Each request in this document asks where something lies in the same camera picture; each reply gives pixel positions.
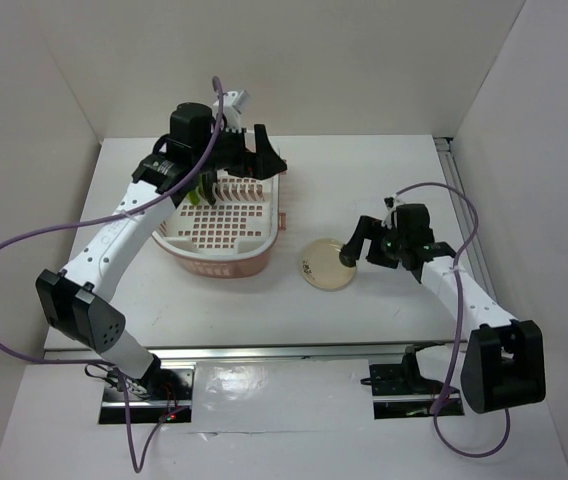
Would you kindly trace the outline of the green plate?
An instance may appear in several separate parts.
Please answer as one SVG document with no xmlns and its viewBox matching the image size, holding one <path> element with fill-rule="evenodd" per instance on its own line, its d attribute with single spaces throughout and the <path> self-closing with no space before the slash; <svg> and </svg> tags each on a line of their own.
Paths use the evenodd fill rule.
<svg viewBox="0 0 568 480">
<path fill-rule="evenodd" d="M 201 177 L 198 176 L 194 188 L 187 195 L 189 203 L 193 206 L 199 206 L 201 204 L 202 201 L 201 185 L 202 185 Z"/>
</svg>

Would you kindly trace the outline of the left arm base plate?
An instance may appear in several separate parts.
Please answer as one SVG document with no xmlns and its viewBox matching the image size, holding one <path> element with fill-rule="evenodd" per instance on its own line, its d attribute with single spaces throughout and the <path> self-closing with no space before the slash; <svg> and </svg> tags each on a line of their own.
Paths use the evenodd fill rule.
<svg viewBox="0 0 568 480">
<path fill-rule="evenodd" d="M 190 423 L 192 417 L 192 395 L 195 380 L 193 365 L 177 365 L 171 371 L 174 383 L 164 384 L 158 391 L 149 393 L 139 384 L 127 379 L 125 386 L 129 395 L 130 420 L 135 424 L 155 424 L 166 416 L 167 424 Z M 100 425 L 124 425 L 124 386 L 112 370 L 97 378 L 104 383 L 98 423 Z"/>
</svg>

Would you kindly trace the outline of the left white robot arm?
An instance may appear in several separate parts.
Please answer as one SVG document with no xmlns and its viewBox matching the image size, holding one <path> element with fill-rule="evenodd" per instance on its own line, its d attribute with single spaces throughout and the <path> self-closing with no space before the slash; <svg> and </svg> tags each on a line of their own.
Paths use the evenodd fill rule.
<svg viewBox="0 0 568 480">
<path fill-rule="evenodd" d="M 166 372 L 111 303 L 122 276 L 151 240 L 197 275 L 260 273 L 278 237 L 286 169 L 265 126 L 243 128 L 236 106 L 180 104 L 103 227 L 60 270 L 37 278 L 49 325 L 119 369 L 136 397 L 153 397 Z"/>
</svg>

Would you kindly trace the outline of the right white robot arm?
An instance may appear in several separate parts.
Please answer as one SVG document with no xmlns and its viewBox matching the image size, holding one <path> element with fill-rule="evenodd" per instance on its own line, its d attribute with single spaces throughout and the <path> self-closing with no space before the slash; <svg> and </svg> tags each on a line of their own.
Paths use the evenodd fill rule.
<svg viewBox="0 0 568 480">
<path fill-rule="evenodd" d="M 457 389 L 478 414 L 545 399 L 540 327 L 500 307 L 460 266 L 454 249 L 436 241 L 425 205 L 392 205 L 383 220 L 360 217 L 339 260 L 353 268 L 360 258 L 410 272 L 454 317 L 451 361 L 461 363 L 462 369 L 445 374 L 444 392 Z"/>
</svg>

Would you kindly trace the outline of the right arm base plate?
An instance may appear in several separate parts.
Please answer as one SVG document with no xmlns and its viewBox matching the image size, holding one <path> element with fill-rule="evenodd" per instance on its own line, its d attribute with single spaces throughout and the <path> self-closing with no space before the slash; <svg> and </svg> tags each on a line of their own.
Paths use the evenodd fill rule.
<svg viewBox="0 0 568 480">
<path fill-rule="evenodd" d="M 417 353 L 425 345 L 409 346 L 399 360 L 369 365 L 360 384 L 370 389 L 375 420 L 431 417 L 430 407 L 443 382 L 422 376 Z"/>
</svg>

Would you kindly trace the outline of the beige plate with black mark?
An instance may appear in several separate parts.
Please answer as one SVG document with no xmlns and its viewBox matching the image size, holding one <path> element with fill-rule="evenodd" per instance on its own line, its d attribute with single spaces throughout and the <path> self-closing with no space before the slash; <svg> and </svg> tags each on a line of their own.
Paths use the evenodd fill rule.
<svg viewBox="0 0 568 480">
<path fill-rule="evenodd" d="M 300 254 L 300 272 L 313 287 L 324 291 L 338 291 L 355 278 L 356 268 L 346 267 L 340 261 L 343 243 L 332 238 L 320 238 L 304 247 Z"/>
</svg>

